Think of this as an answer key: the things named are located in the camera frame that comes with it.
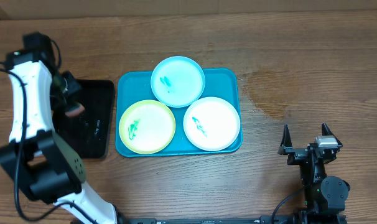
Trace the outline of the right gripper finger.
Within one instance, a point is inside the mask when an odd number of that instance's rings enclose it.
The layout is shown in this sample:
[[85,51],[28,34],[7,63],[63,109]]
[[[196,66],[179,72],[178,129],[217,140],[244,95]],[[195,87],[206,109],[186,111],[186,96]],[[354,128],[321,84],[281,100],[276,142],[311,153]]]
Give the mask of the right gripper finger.
[[292,150],[293,150],[293,147],[292,147],[291,135],[289,132],[288,124],[285,124],[284,130],[283,130],[282,141],[279,146],[278,154],[288,155],[291,153]]
[[334,133],[331,132],[330,128],[328,127],[328,125],[326,123],[322,123],[321,129],[322,129],[322,135],[323,136],[333,136],[335,138],[336,142],[338,143],[338,147],[343,146],[342,142],[334,135]]

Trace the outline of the green and pink sponge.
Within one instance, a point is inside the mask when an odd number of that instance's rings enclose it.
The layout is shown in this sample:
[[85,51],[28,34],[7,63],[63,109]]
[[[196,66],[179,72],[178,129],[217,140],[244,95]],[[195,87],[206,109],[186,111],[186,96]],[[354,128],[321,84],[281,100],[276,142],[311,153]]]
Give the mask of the green and pink sponge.
[[77,103],[75,106],[72,106],[70,108],[68,108],[66,111],[65,111],[65,115],[69,118],[72,118],[72,117],[76,117],[76,116],[79,116],[80,114],[82,114],[83,112],[85,111],[85,108],[82,104],[80,103]]

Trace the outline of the white plate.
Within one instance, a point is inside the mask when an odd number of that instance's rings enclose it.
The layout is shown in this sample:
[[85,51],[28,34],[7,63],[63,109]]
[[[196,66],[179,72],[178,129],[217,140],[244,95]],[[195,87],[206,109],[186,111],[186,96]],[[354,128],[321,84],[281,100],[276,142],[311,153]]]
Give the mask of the white plate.
[[184,133],[197,148],[215,152],[228,148],[238,138],[241,120],[228,101],[205,97],[192,103],[184,114]]

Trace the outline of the yellow plate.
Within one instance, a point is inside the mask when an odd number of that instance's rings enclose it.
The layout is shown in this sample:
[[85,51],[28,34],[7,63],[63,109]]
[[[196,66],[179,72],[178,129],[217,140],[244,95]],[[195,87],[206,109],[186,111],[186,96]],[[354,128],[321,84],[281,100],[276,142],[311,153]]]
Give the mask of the yellow plate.
[[137,154],[154,154],[166,148],[176,130],[175,117],[165,104],[142,100],[126,109],[119,120],[122,143]]

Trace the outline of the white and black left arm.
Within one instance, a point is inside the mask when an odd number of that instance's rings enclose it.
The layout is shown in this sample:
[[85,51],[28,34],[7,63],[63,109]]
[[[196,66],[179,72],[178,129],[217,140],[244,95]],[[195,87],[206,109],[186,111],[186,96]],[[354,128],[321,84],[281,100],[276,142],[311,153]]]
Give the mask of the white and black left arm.
[[11,81],[14,110],[0,165],[14,182],[17,213],[37,222],[63,208],[81,223],[122,223],[115,206],[86,181],[81,157],[54,129],[54,111],[83,112],[74,99],[80,85],[70,72],[59,72],[61,56],[54,54],[57,44],[49,36],[27,34],[23,44],[0,68]]

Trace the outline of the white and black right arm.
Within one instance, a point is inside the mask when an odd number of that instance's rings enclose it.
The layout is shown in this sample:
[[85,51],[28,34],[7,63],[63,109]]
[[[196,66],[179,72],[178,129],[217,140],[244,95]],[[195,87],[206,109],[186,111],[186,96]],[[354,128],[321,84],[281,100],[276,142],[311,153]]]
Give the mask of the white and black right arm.
[[[287,196],[274,209],[272,223],[346,223],[340,215],[345,210],[350,185],[343,179],[328,176],[325,164],[334,161],[343,144],[326,123],[322,134],[305,148],[293,148],[288,125],[284,126],[278,154],[287,156],[287,164],[298,165],[302,188]],[[276,218],[277,211],[291,198],[303,193],[305,208],[297,209],[289,218]]]

